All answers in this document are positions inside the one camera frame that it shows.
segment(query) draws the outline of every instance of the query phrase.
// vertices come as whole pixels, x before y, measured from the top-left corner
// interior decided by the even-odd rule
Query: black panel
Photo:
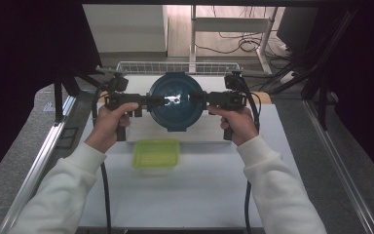
[[[374,162],[374,3],[365,3],[328,68],[336,112]]]
[[[293,52],[298,64],[311,67],[318,61],[347,8],[286,8],[278,37]]]
[[[27,120],[35,94],[55,77],[101,65],[76,1],[0,0],[0,161]]]

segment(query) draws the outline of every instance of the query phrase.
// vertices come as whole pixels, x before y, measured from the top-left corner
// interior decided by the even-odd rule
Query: black curtain
[[[101,65],[78,1],[0,0],[0,162],[59,73],[89,75]]]
[[[365,1],[330,59],[336,112],[374,162],[374,1]]]

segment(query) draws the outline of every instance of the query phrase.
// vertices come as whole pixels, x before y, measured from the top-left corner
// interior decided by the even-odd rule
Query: metal frame
[[[180,71],[189,75],[225,76],[239,70],[231,62],[170,62],[170,61],[121,61],[117,71],[125,74],[164,75],[168,71]]]
[[[196,33],[198,31],[209,32],[254,32],[263,33],[260,47],[257,48],[263,71],[257,72],[258,75],[270,76],[272,69],[266,60],[266,46],[272,32],[276,14],[279,7],[275,7],[272,15],[268,19],[236,19],[236,18],[197,18],[196,5],[191,6],[191,44],[190,44],[190,62],[196,62]]]
[[[344,186],[345,191],[348,194],[348,197],[351,200],[351,203],[354,206],[357,216],[359,217],[366,233],[374,234],[374,217],[370,212],[366,201],[357,189],[356,184],[349,174],[349,171],[343,162],[342,156],[339,154],[338,150],[333,144],[332,139],[330,138],[327,131],[324,131],[320,126],[320,122],[316,117],[318,114],[315,109],[314,103],[311,100],[303,100],[303,104],[308,110],[312,123],[314,124],[315,129],[318,132],[320,141],[323,143],[323,146],[327,154],[329,155],[330,161],[333,164],[333,168],[338,174],[342,185]]]
[[[38,155],[36,156],[36,159],[17,194],[17,197],[15,198],[11,207],[9,208],[0,226],[0,234],[9,232],[9,230],[17,220],[23,207],[32,197],[33,192],[38,186],[38,180],[42,175],[42,172],[44,171],[45,166],[47,165],[50,155],[55,148],[56,141],[58,140],[60,134],[62,133],[62,130],[64,129],[65,122],[68,118],[69,113],[71,112],[72,107],[74,106],[75,100],[76,98],[74,97],[68,97],[66,99],[63,105],[64,117],[60,120],[60,122],[57,125],[51,127],[51,130],[48,133],[47,138],[45,139],[41,149],[39,150]]]

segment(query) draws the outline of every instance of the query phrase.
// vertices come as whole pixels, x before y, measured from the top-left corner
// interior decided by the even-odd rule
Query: aluminum rail
[[[76,98],[68,97],[62,107],[63,109],[63,119],[57,126],[52,126],[50,132],[47,135],[41,149],[38,152],[38,155],[32,164],[31,169],[29,170],[28,175],[26,176],[25,181],[23,182],[17,197],[9,208],[1,226],[0,234],[8,233],[11,227],[14,225],[17,220],[20,212],[23,207],[32,197],[32,193],[35,191],[38,186],[38,180],[42,175],[42,172],[47,165],[48,159],[50,158],[51,153],[53,152],[56,141],[58,140],[62,130],[65,126],[65,122],[68,118],[69,113],[71,112],[72,107],[74,106]]]
[[[318,132],[318,136],[323,143],[323,146],[329,155],[330,161],[333,164],[333,167],[338,174],[342,185],[345,188],[346,193],[348,194],[349,199],[351,200],[354,209],[357,213],[357,216],[360,219],[366,233],[374,234],[374,218],[372,213],[370,212],[369,207],[366,204],[366,201],[360,194],[359,190],[357,189],[354,180],[352,179],[351,175],[346,168],[341,155],[339,154],[338,150],[336,149],[335,145],[333,144],[332,139],[330,138],[327,131],[324,131],[318,121],[317,111],[315,106],[311,100],[303,100],[303,104],[305,105],[306,109],[309,112],[309,116],[315,126],[315,129]]]

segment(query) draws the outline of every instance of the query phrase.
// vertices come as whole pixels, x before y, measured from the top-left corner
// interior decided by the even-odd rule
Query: cable
[[[252,85],[252,86],[249,86],[248,88],[251,89],[251,88],[254,88],[254,87],[256,87],[256,86],[262,86],[262,85],[264,85],[264,83],[262,83],[262,84]]]
[[[213,52],[216,52],[216,53],[220,53],[220,54],[232,54],[234,51],[236,51],[236,50],[238,50],[238,49],[240,48],[240,47],[238,47],[238,48],[236,48],[235,50],[230,51],[230,52],[221,52],[221,51],[216,51],[216,50],[214,50],[214,49],[212,49],[212,48],[201,47],[201,46],[198,46],[197,44],[196,44],[196,47],[197,47],[197,48],[200,48],[200,49],[205,49],[205,50],[213,51]]]
[[[244,80],[244,78],[241,76],[241,77],[237,77],[236,79],[238,81],[238,83],[240,84],[240,86],[242,86],[242,90],[244,91],[245,95],[247,96],[247,100],[248,102],[250,103],[250,107],[251,107],[251,112],[253,113],[253,120],[254,120],[254,126],[256,127],[256,130],[257,132],[260,131],[260,112],[257,112],[257,108],[256,108],[256,104],[254,102],[254,99],[252,97],[252,93],[250,92],[250,90],[248,89],[248,86]],[[259,99],[259,103],[260,103],[260,109],[261,110],[261,99],[258,95],[256,95]],[[245,228],[247,230],[247,233],[248,234],[251,234],[251,226],[250,226],[250,220],[249,220],[249,216],[248,216],[248,205],[249,205],[249,201],[250,201],[250,192],[251,192],[251,183],[249,181],[247,181],[247,188],[245,190],[245,198],[244,198],[244,221],[245,221]]]
[[[215,12],[215,6],[211,6],[211,11],[214,14],[214,17],[217,18],[217,14]],[[253,7],[250,8],[250,13],[248,14],[249,17],[251,17],[251,13],[252,12],[254,14]],[[244,13],[244,17],[246,17],[247,7],[244,7],[244,10],[240,13],[239,17],[243,13]],[[213,52],[216,52],[216,53],[220,53],[220,54],[225,54],[225,55],[231,54],[231,53],[237,51],[238,49],[241,49],[242,51],[249,53],[249,52],[256,51],[260,47],[261,38],[251,37],[253,35],[258,35],[258,34],[260,34],[260,33],[249,33],[249,34],[246,34],[246,35],[243,33],[242,36],[223,36],[223,35],[221,35],[221,32],[218,32],[218,35],[221,38],[225,38],[225,39],[239,39],[240,38],[238,48],[236,48],[233,51],[229,51],[229,52],[217,51],[217,50],[214,50],[214,49],[209,48],[209,47],[198,46],[197,44],[196,44],[196,47],[198,47],[200,49],[210,50],[210,51],[213,51]],[[250,49],[250,50],[249,49],[245,49],[243,47],[244,44],[250,44],[252,46],[252,49]]]
[[[99,98],[104,96],[99,96],[99,93],[103,88],[106,88],[107,82],[100,85],[96,88],[95,94],[93,95],[93,103],[92,103],[92,113],[93,113],[93,124],[95,125],[96,118],[98,117],[98,110],[96,108],[96,104],[98,103]],[[107,171],[105,169],[105,164],[101,164],[101,173],[102,173],[102,182],[104,184],[104,199],[105,199],[105,214],[107,218],[107,233],[111,234],[111,211],[110,211],[110,200],[109,200],[109,187],[108,187],[108,176]]]
[[[267,86],[269,83],[271,83],[272,81],[276,81],[278,78],[280,78],[285,72],[289,72],[290,70],[292,70],[293,68],[295,67],[295,64],[294,63],[289,63],[288,65],[286,65],[282,70],[280,70],[278,73],[276,73],[275,76],[272,76],[272,78],[267,81],[262,87],[259,88],[259,92],[263,90],[263,88],[265,86]]]
[[[269,79],[269,78],[271,78],[270,76],[254,76],[254,75],[242,75],[242,77],[247,77],[247,78],[263,78],[263,79]]]
[[[253,96],[257,97],[257,99],[259,99],[259,116],[260,116],[260,112],[262,111],[262,100],[260,99],[260,96],[255,94],[255,93],[252,93],[250,92]]]

